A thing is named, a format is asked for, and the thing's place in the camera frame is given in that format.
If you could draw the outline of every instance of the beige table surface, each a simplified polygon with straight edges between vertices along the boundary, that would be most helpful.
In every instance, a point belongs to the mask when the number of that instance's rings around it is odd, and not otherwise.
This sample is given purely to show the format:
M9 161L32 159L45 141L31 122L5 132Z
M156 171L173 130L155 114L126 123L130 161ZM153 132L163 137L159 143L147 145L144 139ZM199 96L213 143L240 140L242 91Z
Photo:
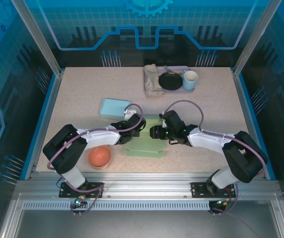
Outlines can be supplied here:
M237 133L248 131L238 99L237 91L228 67L191 68L199 75L192 93L165 94L147 99L143 89L142 67L68 67L58 92L44 144L64 125L75 128L99 128L114 122L99 116L104 98L128 100L139 104L144 114L158 115L171 103L186 99L196 102L204 111L202 128ZM179 103L173 106L185 124L198 124L200 112L192 104ZM214 172L227 165L223 155L204 148L185 145L169 145L160 159L128 157L123 154L123 145L110 146L112 161L104 170L93 169L86 160L88 151L80 157L77 166L82 172ZM47 169L48 160L41 153L37 171Z

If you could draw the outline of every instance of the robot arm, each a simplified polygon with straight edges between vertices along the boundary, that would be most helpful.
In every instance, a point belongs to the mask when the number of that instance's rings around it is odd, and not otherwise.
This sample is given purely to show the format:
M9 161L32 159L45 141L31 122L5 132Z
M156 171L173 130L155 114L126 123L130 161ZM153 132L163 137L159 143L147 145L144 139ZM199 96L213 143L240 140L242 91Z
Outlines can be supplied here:
M133 114L128 120L119 121L106 126L105 130L92 130L85 133L83 136L73 141L65 148L57 158L52 162L52 165L57 173L62 175L74 188L86 188L86 179L81 174L76 166L78 159L84 150L100 145L117 145L125 144L132 140L133 137L138 137L140 131L145 127L145 119L139 123L137 127L125 132L117 132L115 130L123 130L136 125L141 116ZM71 124L65 125L43 148L43 153L50 160L65 143L76 136L88 130L76 129Z
M203 147L223 154L228 162L224 169L217 170L206 181L207 189L215 194L217 189L223 189L235 182L249 183L263 168L260 159L250 150L232 140L235 138L250 146L264 160L266 155L246 132L237 134L220 134L200 130L197 125L186 126L175 111L168 111L160 117L163 126L154 126L150 129L150 136L154 139L169 140L169 144L184 144L194 147Z

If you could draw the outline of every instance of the white mug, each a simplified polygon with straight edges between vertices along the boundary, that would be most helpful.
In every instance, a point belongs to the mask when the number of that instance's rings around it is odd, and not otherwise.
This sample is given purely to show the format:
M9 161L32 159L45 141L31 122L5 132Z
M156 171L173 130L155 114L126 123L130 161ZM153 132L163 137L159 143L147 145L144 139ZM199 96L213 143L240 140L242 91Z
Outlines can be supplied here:
M194 71L184 71L183 73L183 88L186 91L192 91L197 83L198 74Z

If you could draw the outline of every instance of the black plate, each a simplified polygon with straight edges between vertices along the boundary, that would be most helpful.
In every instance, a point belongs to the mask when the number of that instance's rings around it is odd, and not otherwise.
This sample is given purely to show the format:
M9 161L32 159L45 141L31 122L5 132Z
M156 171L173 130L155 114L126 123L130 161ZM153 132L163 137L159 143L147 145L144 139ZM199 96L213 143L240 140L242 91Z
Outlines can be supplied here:
M182 77L175 72L165 72L158 78L160 86L166 90L177 90L183 85Z

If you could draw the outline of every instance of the beige cloth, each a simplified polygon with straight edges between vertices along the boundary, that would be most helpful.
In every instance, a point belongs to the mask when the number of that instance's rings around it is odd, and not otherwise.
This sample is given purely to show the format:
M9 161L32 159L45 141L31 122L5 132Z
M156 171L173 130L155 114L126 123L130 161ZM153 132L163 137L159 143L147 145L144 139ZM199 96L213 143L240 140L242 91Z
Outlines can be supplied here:
M144 66L145 73L145 95L147 98L163 95L163 89L158 83L158 72L155 64Z

